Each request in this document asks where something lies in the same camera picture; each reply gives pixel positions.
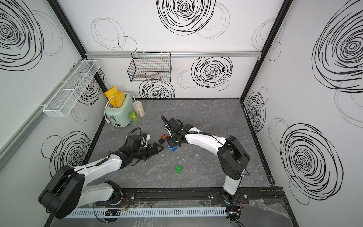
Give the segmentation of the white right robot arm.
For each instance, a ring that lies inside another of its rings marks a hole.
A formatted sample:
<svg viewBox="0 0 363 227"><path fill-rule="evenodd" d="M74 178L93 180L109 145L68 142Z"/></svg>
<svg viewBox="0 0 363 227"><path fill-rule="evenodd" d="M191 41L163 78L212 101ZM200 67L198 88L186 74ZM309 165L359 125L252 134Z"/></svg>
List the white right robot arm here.
<svg viewBox="0 0 363 227"><path fill-rule="evenodd" d="M167 120L161 116L169 136L166 141L170 150L175 151L182 144L191 144L210 151L218 157L225 173L223 189L226 195L233 197L240 187L240 182L250 161L250 156L234 136L218 137L203 132L190 124L183 124L178 119Z"/></svg>

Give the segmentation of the blue small lego brick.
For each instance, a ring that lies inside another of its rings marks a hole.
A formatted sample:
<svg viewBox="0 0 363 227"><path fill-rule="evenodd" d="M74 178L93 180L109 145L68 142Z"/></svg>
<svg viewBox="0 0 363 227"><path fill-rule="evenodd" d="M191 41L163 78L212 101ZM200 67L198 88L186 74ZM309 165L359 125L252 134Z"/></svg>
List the blue small lego brick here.
<svg viewBox="0 0 363 227"><path fill-rule="evenodd" d="M178 147L173 147L172 148L170 145L168 145L168 148L169 148L170 151L175 152L175 151L177 151Z"/></svg>

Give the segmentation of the bright green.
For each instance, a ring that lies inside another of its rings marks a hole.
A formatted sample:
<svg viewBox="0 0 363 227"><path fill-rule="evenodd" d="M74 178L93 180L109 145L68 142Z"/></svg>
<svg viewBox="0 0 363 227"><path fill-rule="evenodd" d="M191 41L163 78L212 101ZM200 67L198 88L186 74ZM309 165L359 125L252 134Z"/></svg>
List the bright green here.
<svg viewBox="0 0 363 227"><path fill-rule="evenodd" d="M180 174L182 172L182 166L176 166L175 172Z"/></svg>

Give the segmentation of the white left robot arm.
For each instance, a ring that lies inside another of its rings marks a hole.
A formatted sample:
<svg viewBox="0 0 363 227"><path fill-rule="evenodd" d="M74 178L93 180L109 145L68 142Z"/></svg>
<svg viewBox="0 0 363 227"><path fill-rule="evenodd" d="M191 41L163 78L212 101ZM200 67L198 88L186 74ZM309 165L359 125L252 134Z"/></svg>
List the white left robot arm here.
<svg viewBox="0 0 363 227"><path fill-rule="evenodd" d="M97 185L91 182L131 165L133 160L147 160L164 150L156 142L149 144L148 138L145 133L132 135L103 159L77 167L61 167L40 193L38 202L57 219L68 216L78 207L99 201L118 205L125 198L118 184L110 180Z"/></svg>

